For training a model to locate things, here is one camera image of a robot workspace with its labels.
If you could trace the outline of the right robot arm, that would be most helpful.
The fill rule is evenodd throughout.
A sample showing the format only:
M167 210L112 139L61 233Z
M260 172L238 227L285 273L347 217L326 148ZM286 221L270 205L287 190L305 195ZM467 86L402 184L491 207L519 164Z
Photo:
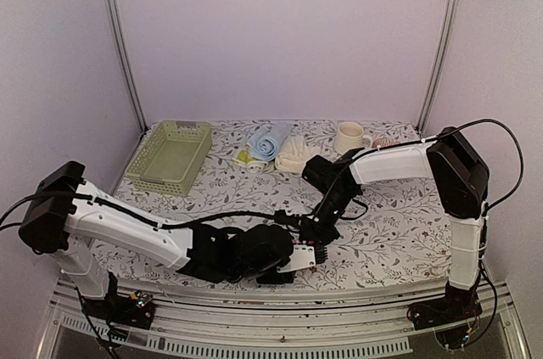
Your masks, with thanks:
M439 314L457 321L470 310L482 275L486 241L489 167L454 127L434 137L384 148L349 149L331 162L310 159L302 177L323 197L300 221L303 240L331 244L339 238L336 222L364 186L403 179L431 179L451 225L451 267Z

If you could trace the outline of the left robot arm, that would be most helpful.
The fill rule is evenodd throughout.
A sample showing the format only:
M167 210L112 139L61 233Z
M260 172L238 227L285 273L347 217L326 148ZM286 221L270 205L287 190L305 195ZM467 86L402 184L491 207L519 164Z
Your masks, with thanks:
M37 253L53 255L81 295L109 320L126 313L112 273L96 261L86 238L134 251L182 275L208 283L290 283L298 270L322 264L325 246L295 241L297 216L280 210L248 230L216 228L209 219L169 222L107 195L69 161L40 181L18 234Z

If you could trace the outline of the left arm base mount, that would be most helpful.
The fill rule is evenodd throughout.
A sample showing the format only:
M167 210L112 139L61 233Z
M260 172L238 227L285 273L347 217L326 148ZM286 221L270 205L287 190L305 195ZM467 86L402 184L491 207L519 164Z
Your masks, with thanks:
M104 320L108 325L124 325L150 330L156 305L142 304L138 299L117 294L107 295L104 300L82 298L82 310L90 317Z

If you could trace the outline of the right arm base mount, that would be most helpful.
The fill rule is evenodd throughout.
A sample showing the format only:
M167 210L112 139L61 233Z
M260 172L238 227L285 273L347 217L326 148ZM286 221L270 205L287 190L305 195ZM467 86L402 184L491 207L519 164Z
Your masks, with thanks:
M410 304L406 318L416 330L447 328L434 332L438 344L455 351L464 348L470 341L483 310L478 296L440 297Z

